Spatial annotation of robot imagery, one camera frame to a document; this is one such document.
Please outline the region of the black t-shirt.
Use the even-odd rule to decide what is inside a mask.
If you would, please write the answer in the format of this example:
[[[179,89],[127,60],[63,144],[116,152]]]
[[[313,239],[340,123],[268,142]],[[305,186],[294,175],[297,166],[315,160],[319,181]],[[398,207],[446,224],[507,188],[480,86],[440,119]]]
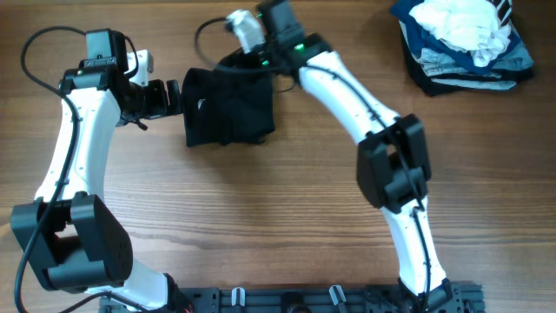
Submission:
[[[191,68],[182,81],[186,144],[261,144],[275,131],[269,74]]]

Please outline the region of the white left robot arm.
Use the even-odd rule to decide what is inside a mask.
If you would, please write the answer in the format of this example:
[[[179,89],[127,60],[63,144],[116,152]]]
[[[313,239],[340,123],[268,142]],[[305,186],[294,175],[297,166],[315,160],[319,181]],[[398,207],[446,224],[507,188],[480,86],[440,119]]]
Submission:
[[[72,69],[56,93],[63,119],[49,171],[29,204],[15,206],[10,227],[23,250],[14,298],[24,310],[30,266],[48,291],[107,297],[139,312],[189,312],[168,274],[133,256],[129,235],[104,203],[104,176],[115,128],[180,113],[175,80],[149,80],[116,66]]]

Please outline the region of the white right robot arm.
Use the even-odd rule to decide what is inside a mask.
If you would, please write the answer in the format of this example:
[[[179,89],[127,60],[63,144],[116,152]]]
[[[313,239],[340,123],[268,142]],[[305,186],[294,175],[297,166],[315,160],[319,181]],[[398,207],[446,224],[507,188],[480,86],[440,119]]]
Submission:
[[[241,38],[240,52],[256,65],[233,74],[291,76],[341,123],[357,146],[356,180],[363,196],[387,221],[399,261],[400,288],[421,312],[453,298],[428,220],[431,167],[422,122],[373,96],[319,35],[278,50],[265,37]]]

